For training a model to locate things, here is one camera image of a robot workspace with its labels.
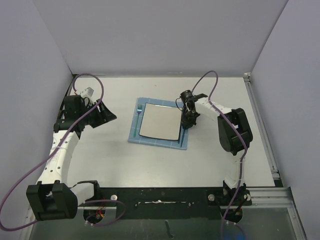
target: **bolt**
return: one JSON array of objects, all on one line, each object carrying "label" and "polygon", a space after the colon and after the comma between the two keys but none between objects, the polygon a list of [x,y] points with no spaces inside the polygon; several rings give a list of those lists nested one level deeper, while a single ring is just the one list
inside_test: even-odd
[{"label": "bolt", "polygon": [[118,199],[118,197],[117,197],[117,195],[114,194],[114,195],[112,195],[112,196],[110,197],[110,199],[115,201],[115,200]]},{"label": "bolt", "polygon": [[209,199],[210,202],[213,202],[213,201],[215,200],[215,195],[210,194],[210,195],[208,196],[208,199]]}]

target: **table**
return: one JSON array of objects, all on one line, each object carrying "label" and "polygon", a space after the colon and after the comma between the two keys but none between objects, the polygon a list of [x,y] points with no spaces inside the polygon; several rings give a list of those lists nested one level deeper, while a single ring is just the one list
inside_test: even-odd
[{"label": "table", "polygon": [[[104,104],[117,119],[95,129],[87,126],[81,134],[70,163],[67,184],[97,180],[101,187],[221,187],[231,153],[225,152],[218,135],[218,123],[205,116],[189,130],[188,149],[177,150],[127,142],[139,97],[174,101],[192,89],[198,78],[183,77],[101,77]],[[209,94],[215,78],[205,78],[195,94]],[[94,89],[100,84],[92,77],[79,78],[76,89]],[[252,133],[245,160],[248,187],[274,187],[272,173],[243,78],[220,78],[212,99],[226,107],[243,108]]]}]

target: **blue fork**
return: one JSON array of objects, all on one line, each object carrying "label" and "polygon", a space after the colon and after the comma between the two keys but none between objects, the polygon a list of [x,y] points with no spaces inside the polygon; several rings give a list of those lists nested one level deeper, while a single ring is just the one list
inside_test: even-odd
[{"label": "blue fork", "polygon": [[139,114],[142,112],[142,104],[138,104],[138,108],[136,109],[136,113],[138,114],[138,116],[136,117],[136,123],[135,123],[135,128],[134,128],[134,133],[133,133],[133,137],[136,137],[137,134],[137,126],[138,126],[138,122],[139,122]]}]

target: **square plate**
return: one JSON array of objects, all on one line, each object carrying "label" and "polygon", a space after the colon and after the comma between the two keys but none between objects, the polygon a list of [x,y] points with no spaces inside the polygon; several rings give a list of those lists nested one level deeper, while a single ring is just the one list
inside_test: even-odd
[{"label": "square plate", "polygon": [[181,111],[176,107],[145,104],[139,135],[143,137],[179,140]]}]

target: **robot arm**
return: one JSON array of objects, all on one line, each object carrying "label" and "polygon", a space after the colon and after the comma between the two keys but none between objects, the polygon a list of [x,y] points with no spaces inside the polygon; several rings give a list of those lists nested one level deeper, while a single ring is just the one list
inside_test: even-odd
[{"label": "robot arm", "polygon": [[[239,180],[241,181],[240,186],[243,186],[245,183],[244,174],[242,174],[241,179],[239,178],[239,174],[240,167],[242,167],[242,172],[244,172],[244,164],[240,164],[240,157],[243,154],[244,146],[234,130],[221,116],[220,112],[211,106],[207,95],[203,93],[193,95],[190,90],[186,90],[180,94],[180,97],[183,102],[181,125],[184,129],[196,125],[196,119],[201,114],[213,121],[217,120],[220,144],[227,153],[232,153],[232,156],[230,154],[227,156],[229,163],[224,183],[231,190],[237,187]],[[253,135],[245,111],[241,108],[231,109],[224,107],[216,102],[213,102],[213,104],[230,120],[249,148]]]},{"label": "robot arm", "polygon": [[93,92],[94,90],[88,87],[83,91],[77,91],[77,95],[66,96],[63,99],[64,117],[57,119],[53,126],[54,133],[50,154],[56,148],[59,149],[46,162],[36,185],[29,185],[26,191],[26,196],[38,221],[72,219],[77,213],[78,205],[88,199],[101,198],[97,181],[82,181],[69,188],[66,185],[67,175],[72,154],[85,126],[90,125],[96,128],[115,120],[117,117],[101,101],[97,108],[75,125],[59,146],[61,139],[71,125],[96,104],[92,100]]}]

